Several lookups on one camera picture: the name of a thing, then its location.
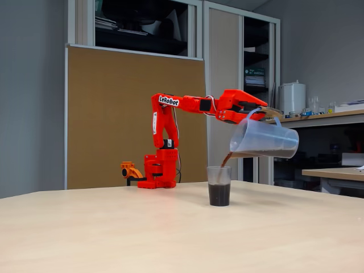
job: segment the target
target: wall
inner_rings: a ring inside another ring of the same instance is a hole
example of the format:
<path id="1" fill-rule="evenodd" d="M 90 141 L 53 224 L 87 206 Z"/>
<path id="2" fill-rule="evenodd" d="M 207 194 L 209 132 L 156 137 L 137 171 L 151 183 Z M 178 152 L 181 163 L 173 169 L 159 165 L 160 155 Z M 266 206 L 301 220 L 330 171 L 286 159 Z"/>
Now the wall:
<path id="1" fill-rule="evenodd" d="M 282 20 L 282 83 L 307 84 L 325 107 L 364 98 L 363 0 L 270 0 L 254 12 Z"/>
<path id="2" fill-rule="evenodd" d="M 0 198 L 62 189 L 64 0 L 0 7 Z"/>

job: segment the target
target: pitcher handle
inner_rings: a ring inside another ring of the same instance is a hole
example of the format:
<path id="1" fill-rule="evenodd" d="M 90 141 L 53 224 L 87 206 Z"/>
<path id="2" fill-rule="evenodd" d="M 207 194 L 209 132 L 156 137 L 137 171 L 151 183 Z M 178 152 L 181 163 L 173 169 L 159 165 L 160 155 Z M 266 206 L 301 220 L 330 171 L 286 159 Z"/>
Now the pitcher handle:
<path id="1" fill-rule="evenodd" d="M 253 111 L 251 111 L 248 116 L 246 117 L 247 119 L 249 119 L 255 112 L 261 111 L 262 108 L 258 107 L 256 109 L 254 109 Z M 274 117 L 275 123 L 277 124 L 277 126 L 282 127 L 282 124 L 280 124 L 279 118 Z"/>

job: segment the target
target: red robot arm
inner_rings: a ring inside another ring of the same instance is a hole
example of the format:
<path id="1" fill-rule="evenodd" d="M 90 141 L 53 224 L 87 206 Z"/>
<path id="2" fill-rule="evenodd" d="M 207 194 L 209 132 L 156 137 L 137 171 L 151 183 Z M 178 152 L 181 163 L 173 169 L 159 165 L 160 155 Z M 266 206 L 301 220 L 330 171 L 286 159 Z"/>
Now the red robot arm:
<path id="1" fill-rule="evenodd" d="M 139 179 L 138 187 L 155 189 L 176 186 L 179 132 L 176 126 L 176 116 L 173 117 L 172 114 L 172 110 L 175 111 L 174 108 L 215 116 L 220 121 L 238 124 L 250 111 L 260 106 L 267 106 L 267 104 L 244 91 L 235 89 L 225 90 L 223 95 L 216 100 L 212 96 L 201 98 L 155 94 L 152 96 L 152 132 L 154 146 L 158 150 L 156 155 L 144 156 L 145 177 Z M 251 118 L 259 120 L 263 117 L 263 112 L 256 112 Z M 168 139 L 163 139 L 163 129 L 166 129 Z"/>
<path id="2" fill-rule="evenodd" d="M 178 97 L 168 94 L 155 94 L 152 96 L 154 146 L 156 148 L 164 146 L 163 129 L 165 128 L 169 139 L 172 139 L 174 146 L 178 147 L 178 132 L 172 116 L 172 107 L 190 113 L 215 116 L 220 121 L 237 124 L 250 111 L 260 106 L 267 106 L 267 104 L 250 94 L 235 89 L 225 90 L 218 100 L 213 97 Z M 256 113 L 253 114 L 252 119 L 259 120 L 263 117 L 264 113 Z"/>

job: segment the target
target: bulletin board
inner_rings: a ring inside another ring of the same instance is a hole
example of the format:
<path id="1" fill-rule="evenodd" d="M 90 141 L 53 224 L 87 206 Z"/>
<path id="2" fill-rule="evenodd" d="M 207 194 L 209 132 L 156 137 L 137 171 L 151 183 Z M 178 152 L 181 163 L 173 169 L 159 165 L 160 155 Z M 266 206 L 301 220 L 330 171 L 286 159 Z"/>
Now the bulletin board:
<path id="1" fill-rule="evenodd" d="M 205 97 L 204 62 L 72 46 L 67 51 L 67 188 L 124 186 L 121 162 L 132 161 L 144 174 L 144 155 L 156 151 L 151 96 Z M 206 116 L 176 113 L 182 182 L 206 181 Z"/>

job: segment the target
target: table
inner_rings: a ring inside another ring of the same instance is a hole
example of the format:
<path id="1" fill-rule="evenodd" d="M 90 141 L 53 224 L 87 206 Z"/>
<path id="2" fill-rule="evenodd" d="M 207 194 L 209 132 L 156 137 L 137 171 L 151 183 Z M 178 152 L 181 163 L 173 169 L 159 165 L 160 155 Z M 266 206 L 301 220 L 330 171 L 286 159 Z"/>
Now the table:
<path id="1" fill-rule="evenodd" d="M 364 272 L 364 200 L 233 181 L 0 200 L 0 272 Z"/>
<path id="2" fill-rule="evenodd" d="M 364 189 L 364 172 L 354 167 L 332 169 L 304 169 L 303 175 L 321 178 L 321 191 L 340 194 L 341 188 Z"/>

